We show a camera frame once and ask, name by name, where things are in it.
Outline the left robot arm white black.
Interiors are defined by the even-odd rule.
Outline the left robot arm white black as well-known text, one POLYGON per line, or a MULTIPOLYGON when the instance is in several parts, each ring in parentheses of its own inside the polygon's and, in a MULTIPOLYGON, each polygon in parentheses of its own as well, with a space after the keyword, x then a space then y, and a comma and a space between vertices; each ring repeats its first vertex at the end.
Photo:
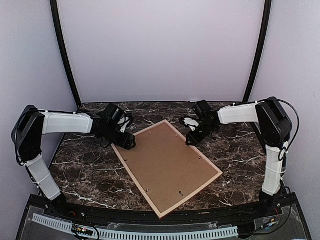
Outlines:
POLYGON ((89 134, 105 140, 109 145, 131 150, 136 147, 136 140, 126 128, 133 120, 131 113, 112 103, 98 113, 44 110, 27 105, 11 132, 16 161, 26 168, 33 184, 44 197, 53 201, 51 210, 58 217, 67 218, 71 208, 59 199, 63 194, 43 159, 42 137, 48 134, 89 134))

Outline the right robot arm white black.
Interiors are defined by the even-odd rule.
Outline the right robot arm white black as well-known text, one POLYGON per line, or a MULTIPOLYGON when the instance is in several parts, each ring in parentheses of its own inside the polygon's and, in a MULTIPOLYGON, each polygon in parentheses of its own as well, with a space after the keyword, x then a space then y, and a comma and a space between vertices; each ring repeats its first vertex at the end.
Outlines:
POLYGON ((222 125, 235 123, 258 124, 266 150, 265 177, 262 192, 274 196, 281 189, 281 181, 286 172, 286 158, 291 144, 293 123, 282 107, 284 100, 269 97, 247 103, 232 103, 212 109, 206 100, 193 106, 196 117, 185 116, 179 122, 190 128, 186 135, 186 145, 197 146, 222 125))

